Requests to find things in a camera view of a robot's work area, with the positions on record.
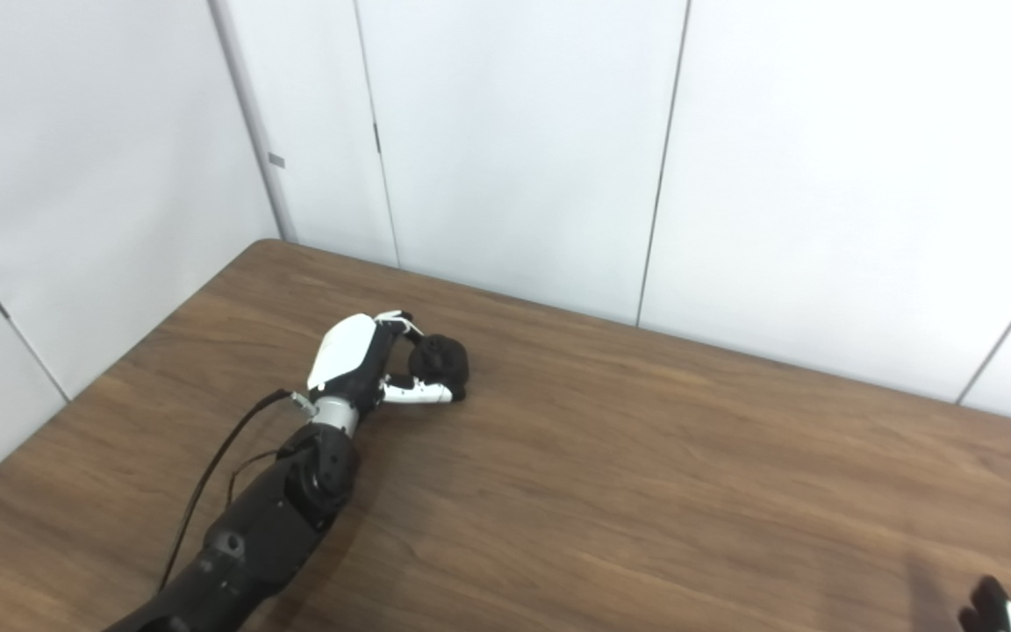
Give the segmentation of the white and black right hand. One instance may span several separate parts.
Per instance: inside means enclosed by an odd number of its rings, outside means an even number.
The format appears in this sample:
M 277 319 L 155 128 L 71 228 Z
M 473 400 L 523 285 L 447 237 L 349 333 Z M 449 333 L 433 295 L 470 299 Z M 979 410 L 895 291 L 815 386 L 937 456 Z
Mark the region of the white and black right hand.
M 1011 597 L 994 576 L 980 577 L 957 620 L 966 632 L 1011 632 Z

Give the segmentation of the white and black left hand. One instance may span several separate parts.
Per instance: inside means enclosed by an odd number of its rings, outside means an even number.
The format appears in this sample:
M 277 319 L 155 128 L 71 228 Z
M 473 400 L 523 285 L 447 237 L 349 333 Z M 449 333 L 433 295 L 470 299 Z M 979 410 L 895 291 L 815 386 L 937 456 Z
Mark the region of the white and black left hand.
M 384 403 L 445 404 L 466 399 L 465 347 L 428 335 L 408 312 L 354 313 L 321 337 L 306 379 L 309 421 L 353 437 Z

